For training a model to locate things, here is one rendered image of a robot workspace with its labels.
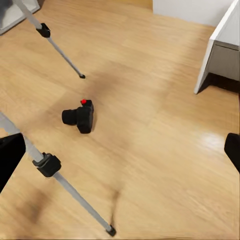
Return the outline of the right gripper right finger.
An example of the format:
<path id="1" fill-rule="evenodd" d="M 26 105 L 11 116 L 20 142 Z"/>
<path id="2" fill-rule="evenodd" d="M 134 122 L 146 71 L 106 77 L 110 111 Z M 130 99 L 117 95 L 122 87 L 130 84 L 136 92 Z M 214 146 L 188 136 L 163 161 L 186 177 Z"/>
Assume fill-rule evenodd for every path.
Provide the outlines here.
<path id="1" fill-rule="evenodd" d="M 228 133 L 224 151 L 240 173 L 240 135 Z"/>

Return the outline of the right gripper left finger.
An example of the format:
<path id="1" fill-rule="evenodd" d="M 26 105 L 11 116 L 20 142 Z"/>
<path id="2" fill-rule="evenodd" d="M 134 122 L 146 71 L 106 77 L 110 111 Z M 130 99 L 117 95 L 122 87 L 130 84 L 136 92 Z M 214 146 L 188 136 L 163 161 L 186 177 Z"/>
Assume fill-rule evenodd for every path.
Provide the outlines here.
<path id="1" fill-rule="evenodd" d="M 0 193 L 26 152 L 22 133 L 0 138 Z"/>

